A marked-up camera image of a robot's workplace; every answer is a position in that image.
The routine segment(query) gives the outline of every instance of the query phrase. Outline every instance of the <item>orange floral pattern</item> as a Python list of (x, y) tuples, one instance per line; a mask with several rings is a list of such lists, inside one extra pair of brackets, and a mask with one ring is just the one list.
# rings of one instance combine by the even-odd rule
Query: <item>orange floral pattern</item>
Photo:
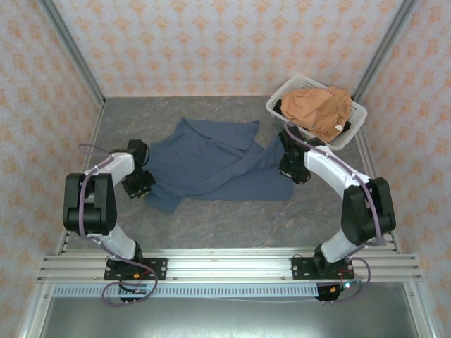
[(98, 105), (38, 1), (2, 1), (0, 50), (0, 335), (17, 337)]
[(366, 135), (391, 184), (405, 250), (418, 253), (451, 337), (451, 2), (422, 1), (364, 105)]
[(401, 3), (56, 0), (106, 96), (267, 95), (295, 73), (353, 92)]

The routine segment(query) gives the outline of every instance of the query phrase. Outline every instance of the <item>white plastic basket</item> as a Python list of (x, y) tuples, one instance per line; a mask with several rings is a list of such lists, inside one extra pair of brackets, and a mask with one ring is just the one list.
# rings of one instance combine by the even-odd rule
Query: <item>white plastic basket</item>
[[(269, 113), (271, 113), (275, 124), (279, 125), (280, 127), (283, 127), (284, 123), (288, 121), (288, 119), (285, 118), (285, 116), (279, 115), (273, 110), (277, 101), (282, 99), (286, 93), (294, 89), (304, 89), (304, 88), (327, 88), (327, 87), (303, 75), (295, 75), (294, 77), (289, 79), (276, 93), (274, 93), (273, 96), (271, 96), (268, 102), (266, 102), (266, 109), (268, 109)], [(349, 128), (348, 131), (343, 132), (339, 137), (336, 137), (334, 140), (332, 140), (330, 144), (327, 143), (327, 146), (331, 150), (343, 149), (345, 145), (348, 144), (351, 141), (351, 139), (356, 135), (360, 127), (364, 124), (367, 115), (368, 113), (366, 112), (366, 109), (364, 107), (360, 106), (359, 104), (356, 104), (355, 102), (352, 102), (349, 119), (351, 127)], [(313, 134), (311, 134), (304, 128), (300, 126), (298, 126), (298, 128), (301, 134), (306, 139), (315, 137)]]

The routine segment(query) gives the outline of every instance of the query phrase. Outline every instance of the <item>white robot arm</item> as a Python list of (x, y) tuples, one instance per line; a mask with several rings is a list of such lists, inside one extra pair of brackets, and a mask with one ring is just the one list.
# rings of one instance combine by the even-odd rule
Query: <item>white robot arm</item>
[(66, 178), (63, 224), (96, 242), (110, 256), (109, 270), (117, 279), (143, 271), (140, 246), (117, 224), (114, 186), (122, 183), (130, 198), (150, 191), (155, 180), (143, 166), (148, 159), (147, 145), (132, 139), (125, 150), (113, 150), (109, 157), (84, 173), (72, 173)]
[(380, 244), (381, 236), (395, 229), (395, 213), (387, 181), (357, 172), (319, 139), (304, 141), (297, 134), (297, 127), (288, 126), (279, 134), (285, 149), (280, 173), (303, 184), (313, 172), (343, 200), (342, 229), (315, 249), (314, 263), (324, 276), (365, 243), (376, 238)]

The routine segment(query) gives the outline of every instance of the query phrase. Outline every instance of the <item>wall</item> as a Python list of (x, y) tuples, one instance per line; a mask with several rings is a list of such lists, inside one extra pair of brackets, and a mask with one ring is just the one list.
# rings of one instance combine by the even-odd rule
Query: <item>wall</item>
[(35, 0), (0, 6), (0, 327), (15, 337), (98, 105)]
[(405, 251), (418, 253), (451, 337), (451, 2), (421, 1), (364, 99)]
[(107, 97), (353, 92), (401, 2), (56, 0)]

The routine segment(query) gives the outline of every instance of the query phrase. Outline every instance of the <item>orange cloth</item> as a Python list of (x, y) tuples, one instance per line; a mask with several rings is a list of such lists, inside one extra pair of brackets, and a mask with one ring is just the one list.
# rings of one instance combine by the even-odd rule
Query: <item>orange cloth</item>
[(351, 106), (345, 90), (329, 87), (292, 90), (283, 97), (280, 109), (288, 120), (329, 143), (342, 132)]

